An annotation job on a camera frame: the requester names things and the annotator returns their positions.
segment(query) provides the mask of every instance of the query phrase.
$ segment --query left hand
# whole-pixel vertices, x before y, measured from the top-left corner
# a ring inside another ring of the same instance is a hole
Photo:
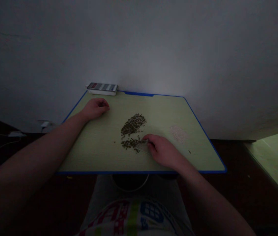
[[[109,110],[109,104],[104,98],[93,98],[80,112],[86,121],[100,117],[104,112]]]

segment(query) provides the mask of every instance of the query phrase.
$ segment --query table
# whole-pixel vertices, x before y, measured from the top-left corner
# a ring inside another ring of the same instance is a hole
[[[59,174],[175,173],[157,164],[145,152],[125,150],[121,145],[121,128],[134,114],[142,114],[147,123],[143,132],[166,137],[202,173],[225,173],[224,163],[193,113],[187,100],[179,96],[118,91],[116,96],[85,92],[66,117],[77,114],[92,98],[103,97],[110,110],[90,121],[80,132]],[[173,127],[182,130],[185,140],[176,140]]]

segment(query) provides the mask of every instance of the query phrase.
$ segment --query plug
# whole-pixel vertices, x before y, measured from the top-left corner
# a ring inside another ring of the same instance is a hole
[[[41,124],[42,128],[46,128],[50,124],[50,121],[44,121],[43,124]]]

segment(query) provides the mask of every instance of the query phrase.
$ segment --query finger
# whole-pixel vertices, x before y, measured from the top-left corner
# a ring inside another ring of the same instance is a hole
[[[97,109],[103,114],[104,112],[107,112],[109,110],[109,107],[100,107]]]
[[[155,157],[158,154],[158,152],[156,151],[154,145],[151,143],[147,143],[147,145],[148,145],[148,148],[149,148],[152,156]]]
[[[158,135],[154,135],[154,134],[147,134],[146,136],[144,136],[142,139],[143,140],[146,140],[146,139],[149,139],[149,141],[151,142],[157,142],[157,140],[160,138],[160,136]]]
[[[105,105],[109,107],[109,103],[104,98],[94,98],[97,105]]]

